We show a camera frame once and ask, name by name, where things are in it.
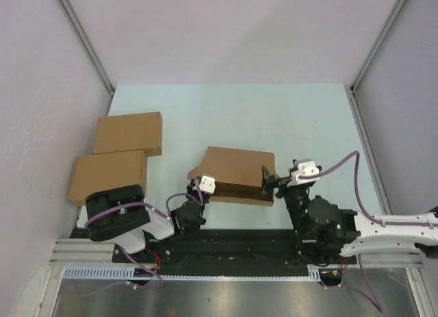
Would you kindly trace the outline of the brown cardboard box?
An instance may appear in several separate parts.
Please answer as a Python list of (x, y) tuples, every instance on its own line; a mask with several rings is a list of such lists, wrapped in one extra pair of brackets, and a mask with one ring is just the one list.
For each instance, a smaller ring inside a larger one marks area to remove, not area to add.
[(188, 179), (213, 177), (216, 188), (211, 200), (215, 202), (271, 206), (273, 191), (262, 192), (263, 166), (276, 175), (273, 153), (208, 147), (200, 164), (188, 173)]

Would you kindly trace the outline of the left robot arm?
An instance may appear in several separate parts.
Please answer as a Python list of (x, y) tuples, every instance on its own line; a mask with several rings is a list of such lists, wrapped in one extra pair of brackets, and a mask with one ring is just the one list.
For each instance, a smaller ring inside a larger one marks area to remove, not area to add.
[(147, 238), (165, 240), (206, 223), (205, 204), (215, 189), (215, 179), (197, 177), (185, 193), (166, 199), (166, 212), (147, 203), (139, 185), (96, 192), (86, 198), (88, 237), (93, 242), (112, 241), (143, 262), (151, 254)]

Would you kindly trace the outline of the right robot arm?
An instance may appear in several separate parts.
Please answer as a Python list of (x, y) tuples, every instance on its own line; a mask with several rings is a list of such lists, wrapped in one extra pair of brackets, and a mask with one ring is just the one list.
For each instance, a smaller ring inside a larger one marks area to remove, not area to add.
[(262, 192), (283, 199), (296, 235), (296, 250), (312, 244), (311, 259), (331, 263), (364, 253), (419, 253), (437, 258), (437, 209), (423, 214), (378, 215), (341, 209), (311, 186), (325, 173), (313, 160), (295, 161), (289, 176), (278, 177), (262, 166)]

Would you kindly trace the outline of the upper folded cardboard box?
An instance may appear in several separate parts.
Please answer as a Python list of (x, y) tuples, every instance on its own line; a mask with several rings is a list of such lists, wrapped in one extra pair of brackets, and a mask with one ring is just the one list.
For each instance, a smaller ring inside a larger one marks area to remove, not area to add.
[(162, 155), (163, 120), (160, 112), (100, 117), (92, 152), (143, 150), (147, 157)]

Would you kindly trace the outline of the folded cardboard box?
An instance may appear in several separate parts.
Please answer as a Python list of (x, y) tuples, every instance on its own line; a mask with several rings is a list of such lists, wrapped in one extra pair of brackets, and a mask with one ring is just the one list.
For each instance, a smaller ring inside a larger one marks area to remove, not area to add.
[(160, 112), (100, 117), (92, 152), (143, 150), (147, 157), (162, 155), (163, 120)]
[(82, 155), (76, 158), (68, 199), (83, 206), (91, 194), (131, 185), (146, 187), (144, 151)]

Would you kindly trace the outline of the lower folded cardboard box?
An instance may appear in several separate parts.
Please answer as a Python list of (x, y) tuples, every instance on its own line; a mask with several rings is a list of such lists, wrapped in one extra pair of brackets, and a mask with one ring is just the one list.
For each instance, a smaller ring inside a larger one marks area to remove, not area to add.
[(82, 155), (76, 158), (68, 199), (83, 206), (91, 194), (131, 185), (146, 187), (144, 151)]

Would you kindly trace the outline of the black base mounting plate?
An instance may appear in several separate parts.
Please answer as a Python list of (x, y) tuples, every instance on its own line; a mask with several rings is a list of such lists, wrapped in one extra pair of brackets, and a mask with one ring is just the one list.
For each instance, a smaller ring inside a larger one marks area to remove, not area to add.
[(146, 246), (133, 254), (142, 263), (155, 262), (160, 269), (206, 259), (326, 267), (342, 261), (341, 249), (356, 240), (359, 231), (342, 229), (300, 234), (293, 229), (201, 229), (165, 240), (146, 234)]

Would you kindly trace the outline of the right aluminium side rail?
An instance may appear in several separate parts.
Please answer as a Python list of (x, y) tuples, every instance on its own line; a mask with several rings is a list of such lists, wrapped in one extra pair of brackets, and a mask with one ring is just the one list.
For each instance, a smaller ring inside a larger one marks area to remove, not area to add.
[(363, 115), (359, 108), (358, 99), (354, 90), (350, 86), (344, 86), (344, 89), (346, 91), (348, 102), (350, 104), (350, 109), (355, 120), (357, 131), (359, 133), (361, 145), (363, 147), (363, 151), (367, 160), (368, 168), (370, 170), (374, 189), (376, 190), (381, 210), (384, 214), (393, 214), (393, 207), (391, 206), (391, 201), (382, 178), (381, 170), (378, 166), (368, 129), (365, 125)]

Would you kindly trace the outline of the front aluminium frame rail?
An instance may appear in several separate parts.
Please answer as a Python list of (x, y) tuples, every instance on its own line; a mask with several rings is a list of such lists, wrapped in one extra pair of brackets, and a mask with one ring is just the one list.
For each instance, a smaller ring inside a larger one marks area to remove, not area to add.
[[(52, 266), (109, 266), (113, 264), (113, 242), (92, 242), (88, 239), (61, 238), (55, 243), (49, 259)], [(365, 267), (419, 268), (419, 255), (410, 253), (368, 253), (361, 256)]]

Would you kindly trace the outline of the right aluminium frame post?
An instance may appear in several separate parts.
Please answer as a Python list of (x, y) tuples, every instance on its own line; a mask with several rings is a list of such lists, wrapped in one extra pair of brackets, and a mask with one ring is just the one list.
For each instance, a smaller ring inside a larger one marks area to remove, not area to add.
[(357, 73), (353, 82), (350, 85), (350, 90), (352, 93), (355, 93), (360, 88), (363, 80), (372, 68), (373, 63), (376, 61), (379, 53), (389, 39), (391, 32), (394, 30), (397, 22), (399, 21), (402, 13), (404, 12), (404, 9), (407, 7), (409, 2), (410, 0), (396, 0), (394, 5), (391, 7), (389, 15), (383, 23), (383, 26), (381, 27), (376, 37), (376, 40), (372, 44), (369, 53), (367, 54), (359, 69), (359, 72)]

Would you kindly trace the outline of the aluminium frame post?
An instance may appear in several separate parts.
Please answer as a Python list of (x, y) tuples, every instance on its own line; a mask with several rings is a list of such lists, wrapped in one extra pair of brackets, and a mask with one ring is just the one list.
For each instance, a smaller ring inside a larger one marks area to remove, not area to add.
[(352, 93), (355, 93), (360, 88), (363, 80), (372, 68), (373, 63), (376, 61), (379, 53), (389, 39), (391, 32), (394, 30), (397, 22), (399, 21), (402, 13), (404, 12), (404, 9), (407, 7), (409, 2), (410, 0), (396, 0), (394, 5), (391, 7), (389, 15), (383, 23), (383, 26), (381, 27), (376, 37), (376, 40), (372, 44), (369, 53), (367, 54), (359, 69), (359, 72), (357, 73), (353, 82), (350, 85), (350, 90)]
[(81, 45), (86, 57), (90, 61), (94, 71), (96, 72), (100, 82), (103, 84), (107, 93), (112, 97), (114, 96), (115, 87), (111, 83), (110, 78), (105, 71), (103, 64), (94, 49), (91, 40), (89, 39), (79, 17), (74, 10), (74, 7), (70, 0), (56, 0), (62, 13), (64, 14), (68, 24), (70, 25), (74, 35), (76, 36), (79, 44)]

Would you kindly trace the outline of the left aluminium frame post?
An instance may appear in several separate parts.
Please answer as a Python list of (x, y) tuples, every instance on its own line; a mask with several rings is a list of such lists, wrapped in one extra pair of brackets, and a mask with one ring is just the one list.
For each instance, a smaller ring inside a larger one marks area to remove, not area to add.
[(79, 44), (81, 45), (86, 57), (90, 61), (94, 71), (96, 72), (100, 82), (103, 84), (107, 93), (112, 97), (114, 96), (115, 87), (111, 83), (110, 78), (105, 71), (103, 64), (94, 49), (91, 40), (89, 39), (79, 17), (74, 10), (74, 7), (70, 0), (56, 0), (62, 13), (64, 14), (68, 24), (70, 25), (74, 35), (76, 36)]

